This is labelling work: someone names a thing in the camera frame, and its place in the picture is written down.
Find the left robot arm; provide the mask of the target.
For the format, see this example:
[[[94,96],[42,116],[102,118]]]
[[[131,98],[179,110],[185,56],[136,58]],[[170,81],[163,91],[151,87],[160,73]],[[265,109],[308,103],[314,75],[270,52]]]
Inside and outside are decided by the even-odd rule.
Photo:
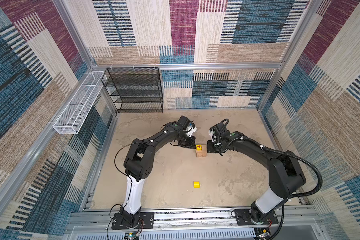
[[[178,146],[185,149],[196,148],[196,138],[193,133],[197,127],[185,116],[175,122],[165,124],[162,129],[151,137],[135,139],[130,144],[124,161],[127,176],[127,192],[125,201],[120,207],[123,221],[134,227],[139,223],[141,213],[141,197],[145,179],[153,170],[155,154],[163,146],[171,142],[178,142]]]

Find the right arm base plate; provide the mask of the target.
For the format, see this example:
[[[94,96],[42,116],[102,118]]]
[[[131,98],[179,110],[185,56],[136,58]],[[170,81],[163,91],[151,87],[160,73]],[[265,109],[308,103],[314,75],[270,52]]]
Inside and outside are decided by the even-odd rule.
[[[258,210],[252,209],[234,209],[231,211],[231,216],[236,219],[238,226],[249,225],[277,225],[279,220],[274,210],[267,214]]]

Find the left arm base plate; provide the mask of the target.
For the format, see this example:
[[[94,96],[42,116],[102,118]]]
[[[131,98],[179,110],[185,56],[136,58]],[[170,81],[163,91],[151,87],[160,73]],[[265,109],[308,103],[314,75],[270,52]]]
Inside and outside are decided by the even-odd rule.
[[[131,215],[127,212],[116,213],[113,217],[112,230],[127,230],[127,229],[152,229],[154,226],[155,213],[154,212],[137,212]]]

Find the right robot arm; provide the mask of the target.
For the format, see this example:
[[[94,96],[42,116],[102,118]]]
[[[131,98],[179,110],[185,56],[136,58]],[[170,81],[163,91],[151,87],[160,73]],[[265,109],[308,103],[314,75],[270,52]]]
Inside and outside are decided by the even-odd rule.
[[[249,215],[254,224],[262,224],[276,207],[285,204],[306,183],[296,155],[290,151],[277,153],[240,132],[230,132],[220,122],[209,130],[207,152],[222,155],[226,151],[242,153],[269,171],[269,187],[251,204]]]

